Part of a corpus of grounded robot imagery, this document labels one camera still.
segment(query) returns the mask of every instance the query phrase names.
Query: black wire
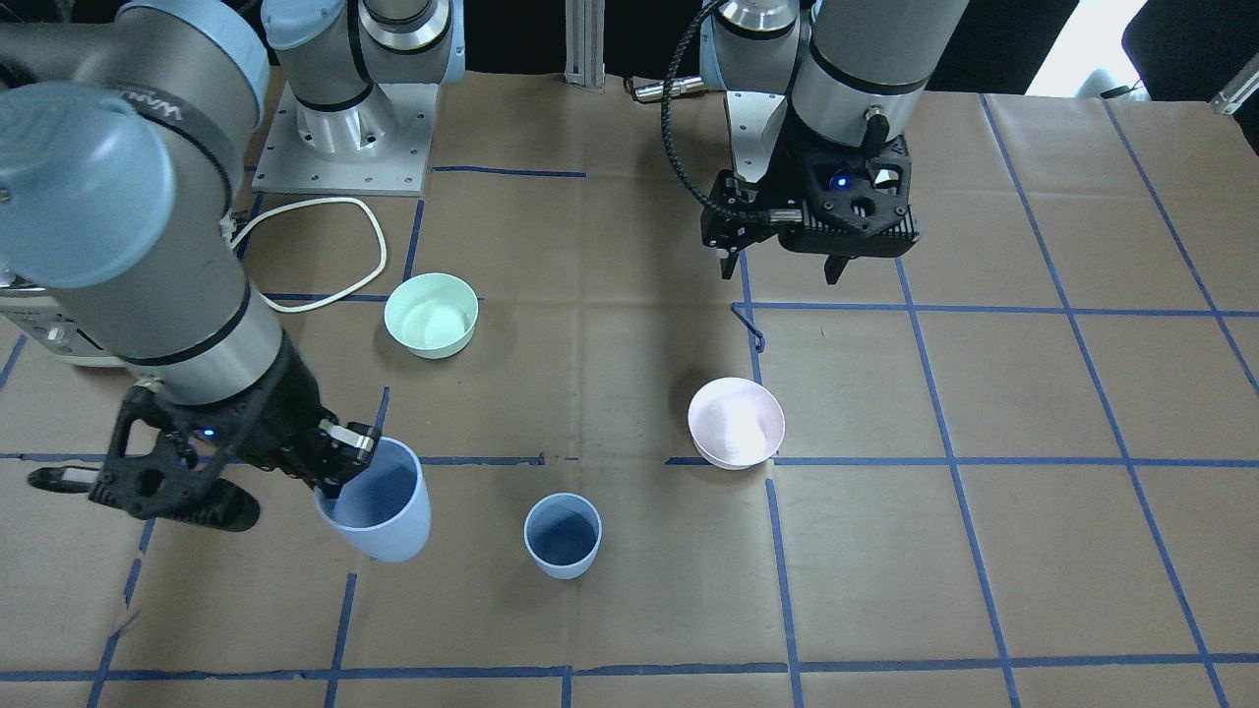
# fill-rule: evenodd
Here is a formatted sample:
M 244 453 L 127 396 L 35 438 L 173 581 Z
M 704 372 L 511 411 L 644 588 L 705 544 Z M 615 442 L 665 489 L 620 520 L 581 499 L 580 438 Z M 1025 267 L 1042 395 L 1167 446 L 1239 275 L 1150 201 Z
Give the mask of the black wire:
M 674 145 L 674 123 L 672 123 L 672 103 L 674 103 L 674 82 L 677 81 L 677 69 L 682 64 L 682 54 L 686 48 L 691 44 L 691 39 L 695 33 L 699 31 L 700 25 L 704 24 L 704 19 L 713 14 L 719 5 L 724 5 L 729 0 L 711 0 L 704 8 L 696 13 L 691 19 L 691 24 L 686 25 L 686 31 L 682 33 L 682 39 L 677 43 L 677 49 L 674 50 L 674 58 L 669 62 L 669 71 L 665 72 L 665 93 L 660 100 L 660 136 L 665 142 L 665 155 L 669 156 L 669 164 L 674 166 L 674 171 L 677 173 L 677 179 L 682 180 L 682 186 L 691 193 L 700 204 L 713 209 L 716 215 L 728 220 L 740 220 L 740 215 L 731 209 L 718 204 L 708 194 L 700 189 L 700 185 L 691 179 L 691 175 L 682 166 L 682 159 L 677 155 L 677 146 Z

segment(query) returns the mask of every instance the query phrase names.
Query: braided black cable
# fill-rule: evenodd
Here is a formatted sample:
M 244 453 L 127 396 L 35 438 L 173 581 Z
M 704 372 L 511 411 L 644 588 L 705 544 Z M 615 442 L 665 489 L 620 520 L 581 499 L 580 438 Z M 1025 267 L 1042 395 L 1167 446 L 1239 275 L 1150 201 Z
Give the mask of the braided black cable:
M 690 47 L 691 39 L 695 33 L 699 31 L 700 25 L 704 24 L 704 19 L 713 14 L 719 5 L 728 3 L 729 0 L 711 0 L 691 19 L 691 24 L 686 25 L 686 31 L 682 33 L 682 39 L 677 43 L 677 49 L 674 50 L 674 58 L 669 62 L 669 69 L 665 72 L 665 93 L 660 100 L 660 136 L 665 141 L 665 155 L 669 156 L 669 164 L 674 166 L 674 171 L 677 173 L 677 179 L 682 180 L 682 186 L 691 193 L 700 204 L 713 209 L 716 215 L 728 220 L 740 220 L 740 215 L 726 207 L 714 202 L 708 194 L 700 189 L 700 185 L 695 184 L 691 175 L 682 166 L 682 159 L 677 155 L 677 146 L 674 145 L 674 123 L 672 123 L 672 102 L 674 102 L 674 82 L 677 81 L 677 69 L 682 64 L 682 54 L 686 48 Z

